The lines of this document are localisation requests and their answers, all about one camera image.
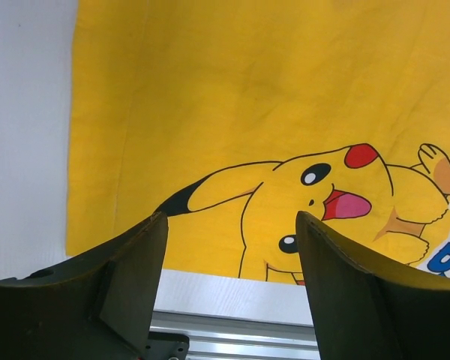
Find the yellow Pikachu cloth placemat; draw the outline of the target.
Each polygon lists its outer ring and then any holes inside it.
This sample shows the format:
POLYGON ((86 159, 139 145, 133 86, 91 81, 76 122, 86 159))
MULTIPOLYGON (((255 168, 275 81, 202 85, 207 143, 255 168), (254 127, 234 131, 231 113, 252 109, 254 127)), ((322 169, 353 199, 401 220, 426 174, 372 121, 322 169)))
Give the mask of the yellow Pikachu cloth placemat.
POLYGON ((81 1, 66 253, 303 284, 296 215, 450 278, 450 1, 81 1))

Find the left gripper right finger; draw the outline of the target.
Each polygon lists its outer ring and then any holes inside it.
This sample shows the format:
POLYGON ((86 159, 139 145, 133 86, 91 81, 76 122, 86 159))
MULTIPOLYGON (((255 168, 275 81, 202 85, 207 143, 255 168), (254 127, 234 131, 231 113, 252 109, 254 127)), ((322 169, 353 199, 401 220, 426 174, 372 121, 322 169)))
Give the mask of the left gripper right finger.
POLYGON ((450 359, 450 278, 389 259, 304 211, 295 228, 321 359, 450 359))

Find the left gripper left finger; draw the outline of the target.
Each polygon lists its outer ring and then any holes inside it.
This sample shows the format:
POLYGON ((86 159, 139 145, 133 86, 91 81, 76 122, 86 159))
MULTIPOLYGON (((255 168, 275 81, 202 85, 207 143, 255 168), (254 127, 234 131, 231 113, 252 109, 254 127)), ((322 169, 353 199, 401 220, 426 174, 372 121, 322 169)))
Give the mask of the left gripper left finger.
POLYGON ((164 214, 28 277, 0 280, 0 359, 140 359, 167 247, 164 214))

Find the aluminium mounting rail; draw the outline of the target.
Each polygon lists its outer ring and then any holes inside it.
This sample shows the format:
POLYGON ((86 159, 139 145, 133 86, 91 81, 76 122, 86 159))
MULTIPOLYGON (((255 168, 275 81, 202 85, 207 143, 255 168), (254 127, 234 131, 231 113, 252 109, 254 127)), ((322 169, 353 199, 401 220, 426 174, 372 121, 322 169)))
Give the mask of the aluminium mounting rail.
POLYGON ((154 332, 188 337, 185 359, 319 359, 310 326, 155 312, 154 332))

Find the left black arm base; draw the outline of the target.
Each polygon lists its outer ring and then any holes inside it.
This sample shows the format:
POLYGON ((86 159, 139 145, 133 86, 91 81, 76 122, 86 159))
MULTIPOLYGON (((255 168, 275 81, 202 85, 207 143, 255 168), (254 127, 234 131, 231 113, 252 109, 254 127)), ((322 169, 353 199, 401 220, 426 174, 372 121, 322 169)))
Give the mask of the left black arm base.
POLYGON ((150 331, 139 360, 185 360, 189 347, 190 338, 185 334, 150 331))

